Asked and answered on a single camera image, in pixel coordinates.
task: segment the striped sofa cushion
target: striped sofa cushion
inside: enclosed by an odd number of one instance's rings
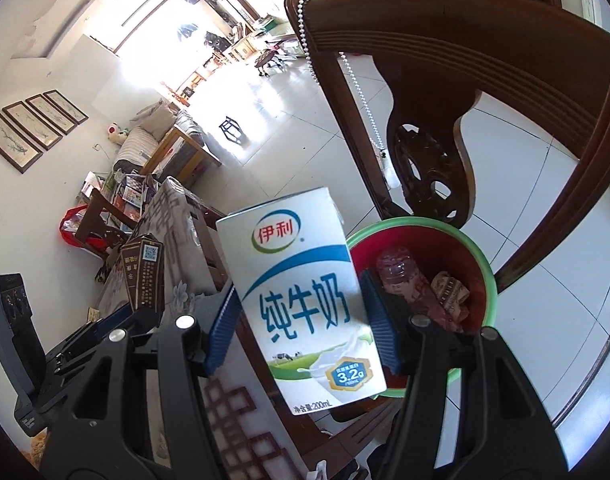
[[[140,170],[158,146],[159,144],[154,137],[137,126],[132,129],[120,150],[118,150],[114,162],[114,171],[121,169],[123,173],[131,173],[133,170]]]

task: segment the qr code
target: qr code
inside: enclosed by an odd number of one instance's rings
[[[159,259],[159,248],[153,245],[146,245],[143,249],[143,260],[155,262]]]

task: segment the yili logo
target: yili logo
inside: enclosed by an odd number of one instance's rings
[[[258,221],[252,232],[252,245],[260,253],[279,253],[292,245],[300,232],[299,216],[289,209],[277,209]]]

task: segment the picture frame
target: picture frame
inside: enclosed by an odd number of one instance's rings
[[[13,124],[0,113],[0,154],[20,173],[42,156],[36,148]]]
[[[47,119],[63,134],[67,135],[77,124],[66,114],[56,108],[43,94],[34,95],[25,99],[25,102],[40,115]]]
[[[72,119],[76,124],[83,124],[89,116],[80,110],[72,101],[67,99],[58,90],[50,90],[42,93],[51,104]]]
[[[3,112],[44,150],[49,150],[63,138],[46,120],[22,101],[3,107]]]

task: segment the cardboard box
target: cardboard box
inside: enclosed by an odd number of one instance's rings
[[[247,320],[292,413],[386,389],[327,188],[233,213],[217,229]]]

